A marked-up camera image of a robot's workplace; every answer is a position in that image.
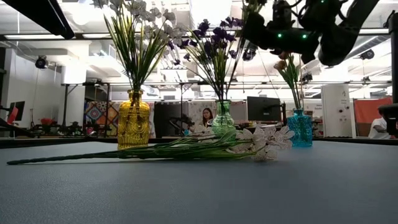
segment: dark hair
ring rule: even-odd
[[[211,112],[210,108],[205,108],[202,112],[201,112],[201,117],[203,118],[203,125],[206,126],[207,120],[205,119],[205,117],[203,116],[203,112],[205,112],[205,110],[209,111],[210,113],[210,117],[209,119],[213,119],[213,113]]]

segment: white shirt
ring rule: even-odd
[[[383,129],[387,129],[387,121],[384,118],[375,119],[372,122],[371,131],[369,132],[369,138],[371,139],[390,139],[391,135],[389,133],[379,133],[374,129],[375,125],[380,125]]]

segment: yellow glass vase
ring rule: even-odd
[[[148,144],[149,105],[142,101],[142,91],[129,90],[129,101],[120,105],[118,150]]]

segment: desk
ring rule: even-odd
[[[314,141],[278,161],[33,157],[115,150],[81,142],[0,149],[0,223],[398,223],[398,147]]]

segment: vase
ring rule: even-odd
[[[294,109],[294,115],[287,118],[287,126],[294,131],[294,137],[290,140],[293,146],[312,146],[312,120],[303,114],[303,109]]]
[[[142,91],[129,90],[129,100],[119,109],[118,150],[144,146],[149,140],[149,105],[142,101]]]
[[[229,131],[234,131],[234,119],[229,113],[229,109],[231,107],[231,101],[216,101],[217,102],[217,115],[213,120],[213,124],[211,125],[211,129],[217,135],[224,135]]]

